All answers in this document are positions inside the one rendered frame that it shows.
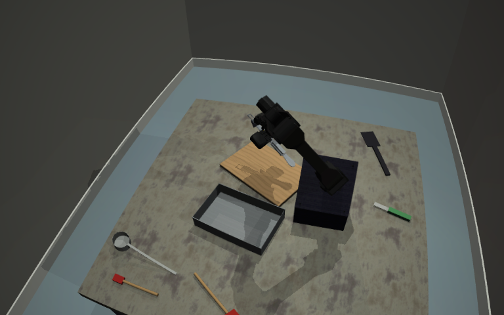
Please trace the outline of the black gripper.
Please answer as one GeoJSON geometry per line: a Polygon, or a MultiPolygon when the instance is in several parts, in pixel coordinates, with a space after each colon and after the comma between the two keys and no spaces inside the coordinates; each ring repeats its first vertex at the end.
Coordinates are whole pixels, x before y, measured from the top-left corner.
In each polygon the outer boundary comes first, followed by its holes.
{"type": "Polygon", "coordinates": [[[272,141],[272,135],[267,131],[267,126],[265,127],[265,130],[257,131],[253,135],[251,135],[250,140],[252,143],[258,148],[261,149],[263,148],[266,144],[268,144],[270,141],[272,141]]]}

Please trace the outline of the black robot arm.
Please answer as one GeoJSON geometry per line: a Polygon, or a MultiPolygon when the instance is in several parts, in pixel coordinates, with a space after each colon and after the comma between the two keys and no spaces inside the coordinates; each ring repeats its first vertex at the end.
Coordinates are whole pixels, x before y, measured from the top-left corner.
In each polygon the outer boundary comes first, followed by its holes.
{"type": "Polygon", "coordinates": [[[267,95],[260,98],[256,106],[262,113],[254,117],[255,124],[261,125],[262,130],[267,126],[267,131],[278,144],[283,144],[287,149],[296,150],[315,170],[323,191],[331,196],[341,191],[348,181],[347,177],[329,161],[324,162],[310,147],[305,141],[305,133],[299,128],[301,125],[295,118],[277,102],[273,103],[267,95]]]}

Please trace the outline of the wooden cutting board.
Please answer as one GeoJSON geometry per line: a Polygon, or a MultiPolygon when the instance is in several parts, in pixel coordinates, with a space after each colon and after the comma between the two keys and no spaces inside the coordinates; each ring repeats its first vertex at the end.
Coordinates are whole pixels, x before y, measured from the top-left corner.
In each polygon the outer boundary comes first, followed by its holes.
{"type": "Polygon", "coordinates": [[[271,147],[258,149],[252,142],[220,163],[220,167],[278,207],[297,192],[302,168],[296,163],[291,167],[271,147]]]}

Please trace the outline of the green and white flat bar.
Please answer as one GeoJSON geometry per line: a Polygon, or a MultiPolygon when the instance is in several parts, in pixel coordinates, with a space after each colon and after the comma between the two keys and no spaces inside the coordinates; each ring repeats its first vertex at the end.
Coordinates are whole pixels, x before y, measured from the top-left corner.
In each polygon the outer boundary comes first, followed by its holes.
{"type": "Polygon", "coordinates": [[[408,215],[408,214],[403,213],[399,210],[393,209],[392,207],[386,207],[386,206],[381,205],[377,202],[374,203],[374,206],[379,207],[380,209],[387,211],[387,213],[394,215],[395,217],[399,217],[400,219],[403,219],[405,221],[409,222],[411,219],[411,215],[408,215]]]}

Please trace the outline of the black spatula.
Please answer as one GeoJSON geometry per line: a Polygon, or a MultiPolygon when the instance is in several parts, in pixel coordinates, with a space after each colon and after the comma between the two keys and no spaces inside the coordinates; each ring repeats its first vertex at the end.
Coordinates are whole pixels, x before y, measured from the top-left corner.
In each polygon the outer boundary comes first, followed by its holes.
{"type": "Polygon", "coordinates": [[[367,147],[372,147],[373,151],[375,152],[375,155],[377,156],[377,159],[379,160],[379,163],[381,164],[381,167],[383,169],[383,172],[386,176],[390,176],[389,169],[387,168],[386,163],[384,162],[383,157],[381,156],[380,151],[378,150],[378,146],[380,146],[377,137],[374,135],[374,132],[360,132],[361,135],[363,136],[365,143],[367,147]]]}

